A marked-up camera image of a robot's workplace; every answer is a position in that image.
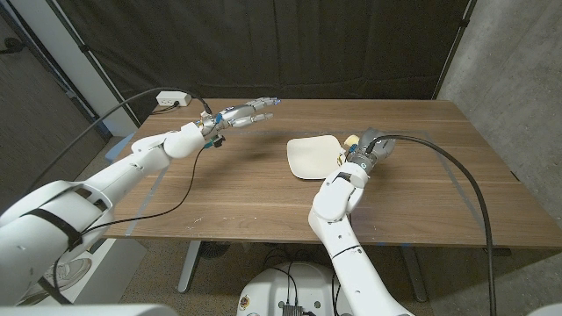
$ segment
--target white robotic arm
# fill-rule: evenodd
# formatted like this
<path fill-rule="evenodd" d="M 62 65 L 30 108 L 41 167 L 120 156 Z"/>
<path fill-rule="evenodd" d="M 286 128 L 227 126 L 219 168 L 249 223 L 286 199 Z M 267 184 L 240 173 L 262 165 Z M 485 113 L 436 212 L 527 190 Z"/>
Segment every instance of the white robotic arm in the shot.
<path fill-rule="evenodd" d="M 308 215 L 308 223 L 326 247 L 355 316 L 412 315 L 390 295 L 346 216 L 359 203 L 374 165 L 393 151 L 394 141 L 384 140 L 366 154 L 369 143 L 381 135 L 372 128 L 363 134 L 349 161 L 326 178 Z"/>
<path fill-rule="evenodd" d="M 23 197 L 0 217 L 0 305 L 15 305 L 53 262 L 76 258 L 97 241 L 113 221 L 115 205 L 145 176 L 195 150 L 225 139 L 220 131 L 269 119 L 252 114 L 276 98 L 259 98 L 226 108 L 180 131 L 136 141 L 133 153 L 81 182 L 56 181 Z"/>

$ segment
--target table top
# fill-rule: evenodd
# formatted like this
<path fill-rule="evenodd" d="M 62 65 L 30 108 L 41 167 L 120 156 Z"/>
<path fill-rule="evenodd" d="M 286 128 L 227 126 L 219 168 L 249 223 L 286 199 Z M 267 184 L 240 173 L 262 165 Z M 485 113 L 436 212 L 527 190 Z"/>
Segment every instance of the table top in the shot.
<path fill-rule="evenodd" d="M 218 112 L 248 100 L 209 99 Z M 368 127 L 435 142 L 474 175 L 484 194 L 494 244 L 509 248 L 560 248 L 562 230 L 515 178 L 461 111 L 448 101 L 283 100 L 268 108 L 274 118 L 224 131 L 222 147 L 204 150 L 193 187 L 176 210 L 153 219 L 111 226 L 113 238 L 202 241 L 319 242 L 308 225 L 321 181 L 296 178 L 287 141 L 332 134 L 341 143 Z M 143 137 L 199 119 L 192 102 L 147 119 L 130 145 Z M 184 196 L 196 153 L 174 160 L 142 180 L 116 207 L 115 218 L 163 212 Z M 463 174 L 431 149 L 398 140 L 389 158 L 370 174 L 352 212 L 363 244 L 463 246 L 486 244 L 478 201 Z"/>

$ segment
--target black curtain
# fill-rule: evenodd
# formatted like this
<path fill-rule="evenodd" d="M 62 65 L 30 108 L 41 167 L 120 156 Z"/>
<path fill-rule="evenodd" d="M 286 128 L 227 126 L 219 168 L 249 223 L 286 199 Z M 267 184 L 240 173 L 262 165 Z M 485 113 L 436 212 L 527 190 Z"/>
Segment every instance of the black curtain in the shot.
<path fill-rule="evenodd" d="M 467 2 L 59 0 L 124 97 L 401 99 L 431 98 Z"/>

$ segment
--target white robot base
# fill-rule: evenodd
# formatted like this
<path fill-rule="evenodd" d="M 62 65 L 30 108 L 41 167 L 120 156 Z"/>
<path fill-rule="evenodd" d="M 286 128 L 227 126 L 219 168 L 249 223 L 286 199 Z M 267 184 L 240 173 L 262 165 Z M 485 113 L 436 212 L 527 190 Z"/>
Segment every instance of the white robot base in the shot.
<path fill-rule="evenodd" d="M 275 266 L 287 271 L 288 262 Z M 293 262 L 291 277 L 297 285 L 298 304 L 295 304 L 295 287 L 289 277 L 276 269 L 269 268 L 246 285 L 238 301 L 237 316 L 289 316 L 316 315 L 332 316 L 332 276 L 334 271 L 312 262 Z M 287 302 L 287 280 L 289 305 Z M 334 297 L 339 286 L 334 280 Z M 337 299 L 337 311 L 341 316 L 352 316 L 351 308 L 343 291 Z"/>

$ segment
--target power strip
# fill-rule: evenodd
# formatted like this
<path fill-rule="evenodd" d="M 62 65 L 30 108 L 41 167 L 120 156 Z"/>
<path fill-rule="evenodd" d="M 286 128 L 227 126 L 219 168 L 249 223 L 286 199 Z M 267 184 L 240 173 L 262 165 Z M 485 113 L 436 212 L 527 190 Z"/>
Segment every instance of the power strip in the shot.
<path fill-rule="evenodd" d="M 187 106 L 191 96 L 180 91 L 162 91 L 156 96 L 156 100 L 160 106 L 172 106 L 175 102 L 179 102 L 179 106 Z"/>

